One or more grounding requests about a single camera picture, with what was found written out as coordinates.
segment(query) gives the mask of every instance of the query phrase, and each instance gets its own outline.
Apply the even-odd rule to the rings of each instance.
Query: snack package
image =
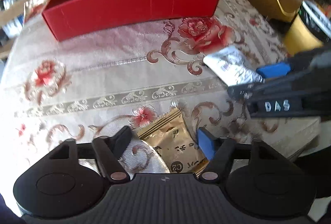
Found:
[[[233,45],[207,55],[203,62],[228,86],[264,82],[244,54]]]
[[[207,163],[178,108],[141,129],[138,136],[156,150],[171,173],[199,172]]]
[[[49,0],[29,0],[25,2],[23,24],[25,24],[32,17],[41,13],[48,2]]]

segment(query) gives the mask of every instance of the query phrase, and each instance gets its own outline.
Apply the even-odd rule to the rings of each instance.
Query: metal pin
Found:
[[[115,172],[110,175],[110,178],[113,180],[123,180],[123,179],[126,179],[126,173]]]
[[[205,180],[215,180],[218,178],[218,174],[216,174],[215,172],[204,172],[202,174],[202,178]]]

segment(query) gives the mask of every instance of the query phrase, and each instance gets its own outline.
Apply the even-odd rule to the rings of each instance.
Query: open box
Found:
[[[211,17],[218,0],[50,0],[42,15],[59,41],[120,25]]]

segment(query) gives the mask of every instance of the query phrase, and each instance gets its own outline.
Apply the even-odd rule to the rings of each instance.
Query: plastic bag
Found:
[[[24,3],[24,20],[26,23],[35,15],[41,13],[49,0],[29,0]]]

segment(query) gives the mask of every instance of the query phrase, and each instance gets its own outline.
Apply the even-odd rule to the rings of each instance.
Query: beige tablecloth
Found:
[[[247,0],[219,0],[213,18],[126,25],[62,43],[40,15],[31,19],[0,85],[0,192],[7,204],[18,213],[14,181],[61,141],[90,142],[124,125],[137,130],[173,106],[182,110],[193,137],[205,126],[242,143],[261,138],[286,157],[302,149],[318,134],[318,118],[251,120],[203,66],[205,54],[229,44],[255,67],[286,53]],[[130,174],[169,172],[154,149],[136,137],[120,161]],[[83,164],[95,167],[91,160]]]

